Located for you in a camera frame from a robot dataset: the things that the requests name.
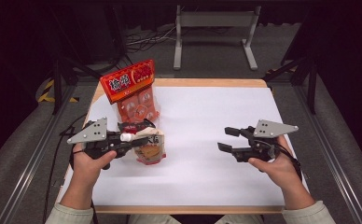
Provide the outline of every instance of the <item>red snack bag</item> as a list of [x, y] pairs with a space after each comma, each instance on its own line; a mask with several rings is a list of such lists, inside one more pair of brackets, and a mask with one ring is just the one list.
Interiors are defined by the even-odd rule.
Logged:
[[122, 122], [154, 121], [158, 115], [152, 83], [155, 78], [153, 60], [146, 60], [100, 78], [110, 104]]

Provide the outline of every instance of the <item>human hand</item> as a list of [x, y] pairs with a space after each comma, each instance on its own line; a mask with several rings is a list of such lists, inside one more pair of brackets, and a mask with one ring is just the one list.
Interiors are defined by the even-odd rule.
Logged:
[[110, 150], [101, 158], [94, 160], [81, 149], [82, 144], [80, 143], [73, 148], [74, 172], [60, 204], [74, 209], [89, 209], [94, 184], [96, 184], [102, 168], [117, 156], [117, 152]]
[[81, 185], [93, 187], [100, 175], [102, 168], [117, 156], [117, 152], [110, 150], [99, 159], [93, 160], [86, 153], [79, 152], [81, 149], [82, 144], [80, 143], [77, 143], [73, 148], [73, 153], [75, 153], [73, 180], [80, 183]]
[[[277, 142], [292, 155], [292, 151], [282, 135], [277, 137]], [[250, 158], [248, 162], [268, 174], [271, 180], [281, 188], [287, 210], [306, 208], [315, 203], [314, 198], [300, 181], [292, 161], [285, 154], [280, 153], [273, 162], [265, 162], [256, 158]]]
[[[283, 135], [277, 137], [277, 142], [292, 155], [292, 150]], [[281, 189], [292, 187], [295, 183], [300, 182], [291, 160], [283, 153], [279, 153], [273, 162], [265, 162], [256, 158], [250, 158], [248, 162], [268, 174], [269, 178]]]

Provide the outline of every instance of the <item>snack bag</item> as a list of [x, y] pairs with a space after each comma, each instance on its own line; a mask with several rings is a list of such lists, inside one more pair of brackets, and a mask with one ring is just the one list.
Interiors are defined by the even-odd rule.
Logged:
[[100, 78], [105, 94], [118, 120], [122, 122], [154, 121], [159, 116], [152, 83], [153, 60], [146, 60]]
[[143, 137], [148, 137], [148, 144], [133, 148], [138, 161], [145, 165], [151, 165], [166, 158], [166, 152], [164, 150], [164, 133], [152, 126], [146, 127], [137, 133], [122, 133], [120, 135], [120, 140], [131, 142]]

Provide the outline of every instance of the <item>white table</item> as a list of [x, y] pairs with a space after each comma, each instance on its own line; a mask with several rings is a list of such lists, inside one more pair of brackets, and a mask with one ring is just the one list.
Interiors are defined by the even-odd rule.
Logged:
[[[265, 87], [262, 80], [254, 79], [155, 80], [154, 94], [160, 105], [160, 118], [155, 123], [165, 133], [167, 158], [155, 165], [143, 165], [129, 151], [113, 160], [94, 188], [96, 211], [280, 213], [284, 206], [282, 192], [267, 175], [247, 162], [237, 162], [217, 147], [217, 142], [248, 146], [247, 139], [226, 135], [225, 127], [255, 127], [259, 119], [282, 122], [272, 92]], [[107, 117], [108, 130], [115, 131], [117, 117], [101, 86], [93, 102], [87, 120]], [[58, 200], [71, 175], [69, 169]]]

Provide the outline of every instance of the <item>white cloth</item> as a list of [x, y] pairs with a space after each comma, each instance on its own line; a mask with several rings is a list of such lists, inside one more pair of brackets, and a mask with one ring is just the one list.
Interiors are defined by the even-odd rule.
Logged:
[[287, 224], [335, 223], [322, 201], [318, 201], [310, 207], [299, 210], [283, 210], [282, 213]]
[[46, 224], [90, 224], [93, 209], [76, 210], [56, 203], [50, 212]]

